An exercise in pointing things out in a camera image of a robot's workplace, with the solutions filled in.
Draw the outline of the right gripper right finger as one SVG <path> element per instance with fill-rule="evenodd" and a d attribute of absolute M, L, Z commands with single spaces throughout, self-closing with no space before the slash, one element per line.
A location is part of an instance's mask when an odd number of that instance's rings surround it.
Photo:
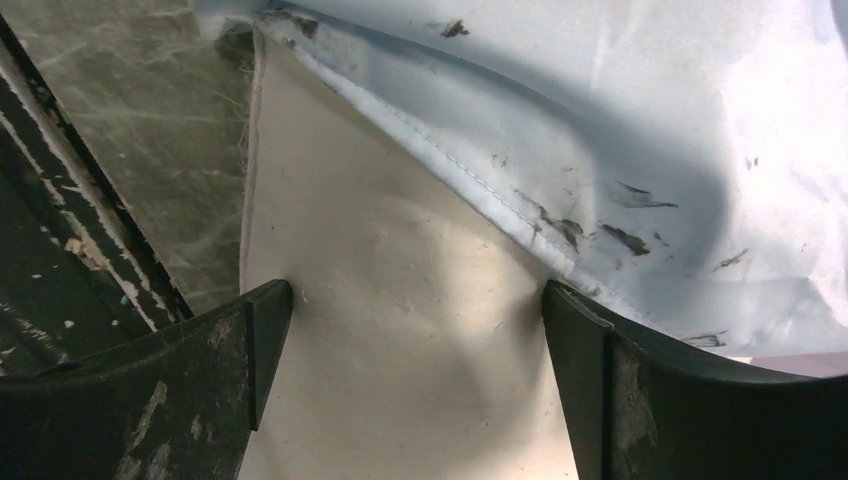
<path fill-rule="evenodd" d="M 843 479 L 847 380 L 740 363 L 549 282 L 542 316 L 582 479 Z"/>

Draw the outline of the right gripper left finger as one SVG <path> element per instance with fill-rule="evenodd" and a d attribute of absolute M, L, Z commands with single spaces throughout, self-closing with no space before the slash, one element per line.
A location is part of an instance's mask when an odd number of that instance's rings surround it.
<path fill-rule="evenodd" d="M 293 311 L 269 281 L 70 364 L 1 381 L 5 479 L 234 479 Z"/>

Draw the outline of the white pillow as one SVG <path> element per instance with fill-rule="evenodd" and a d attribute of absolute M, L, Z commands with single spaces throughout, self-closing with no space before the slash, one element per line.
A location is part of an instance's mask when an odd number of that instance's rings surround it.
<path fill-rule="evenodd" d="M 244 479 L 575 479 L 549 270 L 256 31 L 241 283 L 294 314 Z"/>

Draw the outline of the light blue pillowcase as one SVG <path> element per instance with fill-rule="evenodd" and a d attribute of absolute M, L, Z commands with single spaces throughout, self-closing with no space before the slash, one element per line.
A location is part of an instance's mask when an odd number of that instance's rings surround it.
<path fill-rule="evenodd" d="M 605 307 L 847 347 L 843 1 L 195 1 L 253 26 Z"/>

